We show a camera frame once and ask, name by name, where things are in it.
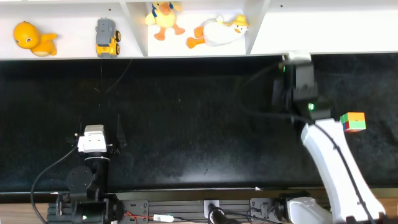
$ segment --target black tabletop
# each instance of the black tabletop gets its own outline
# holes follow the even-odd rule
[[[70,150],[78,123],[119,114],[129,148],[111,158],[109,190],[321,186],[317,168],[285,121],[238,107],[239,84],[279,57],[0,62],[0,192],[28,192]],[[320,93],[337,114],[363,111],[367,130],[347,134],[371,186],[397,186],[398,55],[314,56]],[[267,76],[244,94],[267,107]],[[73,154],[38,191],[64,190]]]

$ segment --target duck's orange beak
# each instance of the duck's orange beak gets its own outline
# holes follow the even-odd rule
[[[170,3],[165,2],[165,3],[161,4],[159,9],[160,9],[160,11],[162,12],[163,15],[165,15],[165,16],[169,15],[170,14],[170,10],[171,10]]]

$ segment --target black wheel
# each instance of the black wheel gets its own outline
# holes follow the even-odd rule
[[[120,54],[120,46],[119,44],[116,44],[116,55]]]
[[[119,42],[122,39],[122,36],[120,35],[120,32],[117,30],[116,33],[114,34],[116,37],[116,41]]]

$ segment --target white duck plush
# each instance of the white duck plush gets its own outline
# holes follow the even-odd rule
[[[248,31],[249,24],[246,22],[246,17],[239,14],[236,19],[227,23],[224,22],[222,16],[206,21],[201,27],[195,29],[195,37],[187,39],[187,46],[192,49],[198,44],[207,44],[209,46],[221,46],[234,42],[240,39],[246,31]]]

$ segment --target rubik's cube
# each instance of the rubik's cube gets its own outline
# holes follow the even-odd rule
[[[365,114],[349,112],[340,117],[345,132],[358,132],[366,129]]]

